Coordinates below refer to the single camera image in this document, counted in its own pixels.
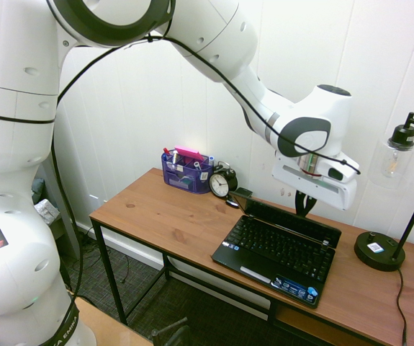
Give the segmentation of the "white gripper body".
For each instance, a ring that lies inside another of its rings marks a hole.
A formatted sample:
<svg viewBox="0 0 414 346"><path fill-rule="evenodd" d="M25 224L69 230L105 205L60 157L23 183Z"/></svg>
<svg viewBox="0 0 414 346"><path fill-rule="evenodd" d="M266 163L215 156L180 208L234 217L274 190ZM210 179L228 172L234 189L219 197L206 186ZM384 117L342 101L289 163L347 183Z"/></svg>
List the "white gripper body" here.
<svg viewBox="0 0 414 346"><path fill-rule="evenodd" d="M290 158L277 153L272 176L334 208L347 210L357 190L356 172L336 161L347 158L342 152L331 159L316 154Z"/></svg>

